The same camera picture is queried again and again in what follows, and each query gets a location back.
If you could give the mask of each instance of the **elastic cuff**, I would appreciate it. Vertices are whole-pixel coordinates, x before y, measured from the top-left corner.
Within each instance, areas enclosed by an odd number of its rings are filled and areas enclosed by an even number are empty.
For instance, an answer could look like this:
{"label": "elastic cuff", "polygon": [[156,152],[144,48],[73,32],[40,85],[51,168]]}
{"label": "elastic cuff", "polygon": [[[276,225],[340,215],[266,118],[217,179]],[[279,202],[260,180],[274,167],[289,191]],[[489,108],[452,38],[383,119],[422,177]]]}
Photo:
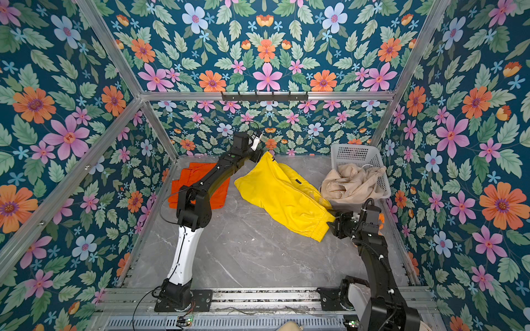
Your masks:
{"label": "elastic cuff", "polygon": [[319,221],[319,223],[313,230],[311,238],[315,239],[318,242],[321,242],[322,239],[324,239],[324,235],[326,234],[326,232],[328,232],[328,229],[330,228],[328,222],[333,221],[335,221],[335,216],[328,212],[325,212],[325,215],[322,217],[322,219]]}

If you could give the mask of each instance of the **orange garment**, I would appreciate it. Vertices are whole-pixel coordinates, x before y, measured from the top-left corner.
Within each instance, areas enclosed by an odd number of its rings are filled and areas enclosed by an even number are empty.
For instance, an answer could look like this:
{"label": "orange garment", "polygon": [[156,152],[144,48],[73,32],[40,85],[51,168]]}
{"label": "orange garment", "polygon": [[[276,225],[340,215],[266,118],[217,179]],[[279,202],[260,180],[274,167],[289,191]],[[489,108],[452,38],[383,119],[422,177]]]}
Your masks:
{"label": "orange garment", "polygon": [[[208,172],[210,172],[210,170],[212,170],[215,165],[216,163],[190,163],[190,166],[188,168],[185,168],[181,171],[180,179],[175,180],[171,183],[171,193],[178,192],[183,186],[191,186],[197,183]],[[225,180],[225,182],[210,197],[210,207],[212,209],[220,209],[225,205],[229,184],[230,178]],[[177,209],[179,195],[172,195],[167,201],[169,202],[170,208]]]}

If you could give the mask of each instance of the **crumpled beige fabric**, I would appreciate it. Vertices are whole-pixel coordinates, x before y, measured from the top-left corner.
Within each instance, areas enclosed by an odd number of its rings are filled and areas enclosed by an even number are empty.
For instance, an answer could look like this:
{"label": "crumpled beige fabric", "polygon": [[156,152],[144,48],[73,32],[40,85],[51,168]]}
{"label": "crumpled beige fabric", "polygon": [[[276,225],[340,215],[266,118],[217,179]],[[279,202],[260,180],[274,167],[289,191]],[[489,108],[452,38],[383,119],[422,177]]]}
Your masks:
{"label": "crumpled beige fabric", "polygon": [[368,198],[380,199],[384,190],[377,179],[384,175],[386,167],[371,167],[367,170],[356,164],[339,166],[339,171],[330,171],[322,183],[322,197],[336,203],[360,204]]}

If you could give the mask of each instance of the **plastic basket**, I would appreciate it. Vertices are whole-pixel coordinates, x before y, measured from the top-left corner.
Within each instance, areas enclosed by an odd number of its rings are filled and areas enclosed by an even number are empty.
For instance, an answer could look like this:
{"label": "plastic basket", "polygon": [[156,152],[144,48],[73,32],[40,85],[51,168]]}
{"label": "plastic basket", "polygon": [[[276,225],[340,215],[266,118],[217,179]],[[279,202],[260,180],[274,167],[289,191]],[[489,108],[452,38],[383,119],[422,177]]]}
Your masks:
{"label": "plastic basket", "polygon": [[[367,164],[374,167],[384,166],[379,150],[374,146],[352,145],[352,144],[334,144],[331,145],[331,167],[336,171],[339,166],[347,163],[355,163],[362,167]],[[382,199],[390,197],[390,185],[386,173],[379,177],[377,185],[384,190]]]}

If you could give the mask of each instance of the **yellow shorts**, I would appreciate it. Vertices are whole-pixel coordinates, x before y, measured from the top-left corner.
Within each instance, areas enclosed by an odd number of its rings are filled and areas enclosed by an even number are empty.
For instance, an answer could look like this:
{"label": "yellow shorts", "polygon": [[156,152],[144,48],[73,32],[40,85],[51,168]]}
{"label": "yellow shorts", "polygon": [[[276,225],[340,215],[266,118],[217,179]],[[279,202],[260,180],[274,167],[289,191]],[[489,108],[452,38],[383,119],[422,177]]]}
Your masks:
{"label": "yellow shorts", "polygon": [[331,204],[308,181],[266,152],[256,167],[234,181],[243,199],[302,236],[322,241],[335,217]]}

